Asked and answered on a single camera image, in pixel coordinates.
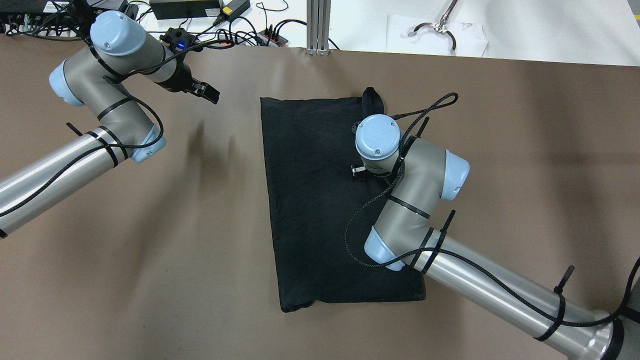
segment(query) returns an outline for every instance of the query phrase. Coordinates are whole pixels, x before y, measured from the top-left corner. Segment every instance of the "folded black towel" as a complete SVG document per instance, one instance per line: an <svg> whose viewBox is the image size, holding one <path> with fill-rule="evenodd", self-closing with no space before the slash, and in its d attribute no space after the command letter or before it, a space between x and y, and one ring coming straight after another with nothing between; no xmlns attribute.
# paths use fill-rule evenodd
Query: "folded black towel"
<svg viewBox="0 0 640 360"><path fill-rule="evenodd" d="M353 213L384 190L379 179L351 180L351 165L362 165L351 127L384 113L380 96L343 99L261 99L264 162L271 232L284 312L322 302L424 300L424 279L359 265L345 250L344 229ZM353 253L372 263L364 241L384 200L369 206L349 229Z"/></svg>

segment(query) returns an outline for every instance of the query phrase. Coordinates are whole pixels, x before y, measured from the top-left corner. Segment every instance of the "white table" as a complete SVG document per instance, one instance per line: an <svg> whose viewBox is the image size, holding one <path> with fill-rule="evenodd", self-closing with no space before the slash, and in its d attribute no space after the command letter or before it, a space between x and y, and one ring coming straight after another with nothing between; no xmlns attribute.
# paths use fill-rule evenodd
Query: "white table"
<svg viewBox="0 0 640 360"><path fill-rule="evenodd" d="M343 50L385 52L388 15L438 20L448 5L449 0L334 1L329 35ZM264 6L278 9L284 4L267 0ZM268 12L269 24L306 21L306 7L304 0L290 0L287 11ZM258 31L264 29L264 11L255 1L244 16ZM626 0L460 0L449 21L481 22L489 41L485 57L640 66L640 28ZM163 31L181 22L155 20L149 14L142 24L150 31ZM211 22L211 18L193 19L189 30L202 30ZM236 20L232 29L251 27ZM302 25L287 24L281 35L291 41L290 46L306 47Z"/></svg>

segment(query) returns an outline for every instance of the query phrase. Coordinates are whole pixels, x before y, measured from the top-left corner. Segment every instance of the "brown table surface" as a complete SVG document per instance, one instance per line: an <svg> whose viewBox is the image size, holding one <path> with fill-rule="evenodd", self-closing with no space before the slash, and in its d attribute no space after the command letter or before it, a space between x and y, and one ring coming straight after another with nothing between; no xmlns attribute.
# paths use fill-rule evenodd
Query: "brown table surface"
<svg viewBox="0 0 640 360"><path fill-rule="evenodd" d="M0 178L97 121L49 88L81 44L0 38ZM190 54L219 105L125 82L168 145L127 161L0 241L2 359L563 359L426 279L423 302L278 305L259 97L360 95L433 112L427 140L471 163L449 234L612 311L640 254L640 70L236 47ZM411 119L401 125L406 127Z"/></svg>

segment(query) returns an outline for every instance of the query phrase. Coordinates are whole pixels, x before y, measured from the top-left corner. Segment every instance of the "white paper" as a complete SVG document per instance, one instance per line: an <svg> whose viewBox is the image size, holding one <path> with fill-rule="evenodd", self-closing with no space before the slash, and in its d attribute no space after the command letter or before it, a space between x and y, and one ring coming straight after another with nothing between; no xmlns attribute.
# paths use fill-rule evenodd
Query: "white paper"
<svg viewBox="0 0 640 360"><path fill-rule="evenodd" d="M210 17L220 15L220 9L217 8L205 9L204 12Z"/></svg>
<svg viewBox="0 0 640 360"><path fill-rule="evenodd" d="M63 8L66 5L69 5L68 1L47 1L47 4L44 6L44 10L42 10L42 12L57 13L58 9Z"/></svg>
<svg viewBox="0 0 640 360"><path fill-rule="evenodd" d="M434 19L418 19L402 15L389 15L387 17L387 46L388 53L404 54L433 54L450 55L452 40L447 34L435 31L430 26L423 26L413 37L409 32L416 25L423 22L437 22ZM469 24L467 22L448 22L447 29L456 38L456 56L483 55L489 41L484 36L482 24Z"/></svg>

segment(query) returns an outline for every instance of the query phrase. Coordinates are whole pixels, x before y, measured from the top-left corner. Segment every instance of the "power adapter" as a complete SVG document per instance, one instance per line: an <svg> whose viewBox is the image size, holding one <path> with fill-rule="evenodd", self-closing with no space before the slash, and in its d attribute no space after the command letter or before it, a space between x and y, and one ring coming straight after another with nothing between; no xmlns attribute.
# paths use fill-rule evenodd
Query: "power adapter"
<svg viewBox="0 0 640 360"><path fill-rule="evenodd" d="M150 0L156 19L185 19L220 15L220 0Z"/></svg>
<svg viewBox="0 0 640 360"><path fill-rule="evenodd" d="M226 20L232 22L236 20L243 12L247 11L251 6L249 0L232 0L229 4L222 8L222 14L227 18Z"/></svg>

